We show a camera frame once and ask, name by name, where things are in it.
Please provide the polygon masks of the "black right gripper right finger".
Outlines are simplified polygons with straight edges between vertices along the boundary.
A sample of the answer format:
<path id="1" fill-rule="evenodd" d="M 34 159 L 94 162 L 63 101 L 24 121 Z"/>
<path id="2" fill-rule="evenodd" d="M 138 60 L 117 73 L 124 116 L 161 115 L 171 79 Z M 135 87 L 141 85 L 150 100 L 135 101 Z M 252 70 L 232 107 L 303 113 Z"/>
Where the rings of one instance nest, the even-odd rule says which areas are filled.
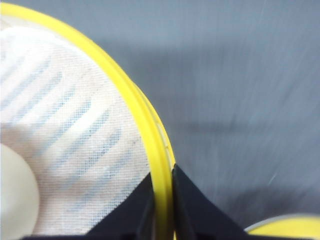
<path id="1" fill-rule="evenodd" d="M 179 240 L 249 240 L 249 235 L 210 202 L 184 171 L 172 171 L 174 224 Z"/>

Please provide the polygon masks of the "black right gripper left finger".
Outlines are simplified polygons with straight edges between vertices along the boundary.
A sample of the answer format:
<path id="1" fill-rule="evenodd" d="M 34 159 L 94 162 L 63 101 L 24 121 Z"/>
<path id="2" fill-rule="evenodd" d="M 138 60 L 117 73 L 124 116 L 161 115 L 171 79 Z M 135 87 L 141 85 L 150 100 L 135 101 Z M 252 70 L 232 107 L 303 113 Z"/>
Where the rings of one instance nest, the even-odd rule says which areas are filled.
<path id="1" fill-rule="evenodd" d="M 87 234 L 89 240 L 151 240 L 154 238 L 154 191 L 148 174 L 134 191 Z"/>

